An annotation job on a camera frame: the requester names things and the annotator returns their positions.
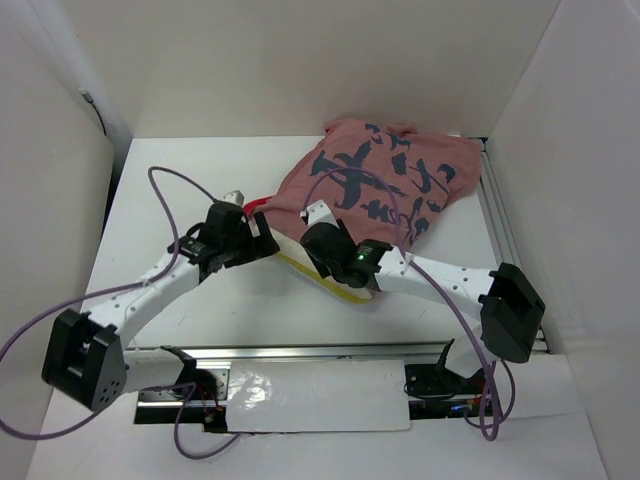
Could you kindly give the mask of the cream yellow pillow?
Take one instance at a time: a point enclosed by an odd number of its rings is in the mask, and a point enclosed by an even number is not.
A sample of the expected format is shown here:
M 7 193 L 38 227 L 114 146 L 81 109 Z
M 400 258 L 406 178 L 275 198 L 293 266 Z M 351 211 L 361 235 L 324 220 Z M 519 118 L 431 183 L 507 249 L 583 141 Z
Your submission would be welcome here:
M 279 252 L 276 256 L 296 272 L 313 281 L 328 293 L 352 304 L 366 304 L 373 299 L 373 295 L 367 289 L 356 289 L 348 285 L 340 284 L 331 277 L 322 278 L 298 242 L 273 228 L 270 229 L 270 232 L 279 246 Z

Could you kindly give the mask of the red printed pillowcase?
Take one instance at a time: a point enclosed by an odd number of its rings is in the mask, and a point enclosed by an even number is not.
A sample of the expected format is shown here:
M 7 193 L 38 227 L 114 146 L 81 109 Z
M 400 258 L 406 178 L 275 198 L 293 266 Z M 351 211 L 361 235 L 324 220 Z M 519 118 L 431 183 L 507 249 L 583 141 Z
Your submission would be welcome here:
M 409 248 L 479 183 L 481 150 L 472 140 L 357 119 L 335 120 L 324 131 L 276 194 L 255 208 L 293 240 L 306 230 L 303 207 L 322 200 L 355 242 Z

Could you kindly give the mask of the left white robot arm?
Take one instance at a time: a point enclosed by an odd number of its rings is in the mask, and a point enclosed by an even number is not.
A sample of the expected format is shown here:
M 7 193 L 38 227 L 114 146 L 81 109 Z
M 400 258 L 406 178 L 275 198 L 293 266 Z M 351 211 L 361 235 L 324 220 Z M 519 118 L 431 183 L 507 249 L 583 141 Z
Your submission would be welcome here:
M 101 412 L 123 393 L 161 388 L 176 399 L 196 388 L 217 391 L 214 376 L 185 351 L 162 345 L 128 351 L 134 337 L 210 275 L 279 251 L 261 212 L 247 216 L 233 203 L 213 203 L 204 221 L 171 243 L 139 287 L 113 293 L 86 312 L 67 309 L 54 320 L 41 377 L 70 398 Z

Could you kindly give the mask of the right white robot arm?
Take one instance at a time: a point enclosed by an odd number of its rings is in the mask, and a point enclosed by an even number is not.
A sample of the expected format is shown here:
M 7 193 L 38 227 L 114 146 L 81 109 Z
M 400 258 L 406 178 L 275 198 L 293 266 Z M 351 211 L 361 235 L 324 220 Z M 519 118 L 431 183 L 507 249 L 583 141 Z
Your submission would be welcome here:
M 464 334 L 441 354 L 436 379 L 460 391 L 499 361 L 529 361 L 546 306 L 522 270 L 501 263 L 472 269 L 403 253 L 377 240 L 357 244 L 340 223 L 320 222 L 301 239 L 321 277 L 371 292 L 401 293 L 447 305 Z

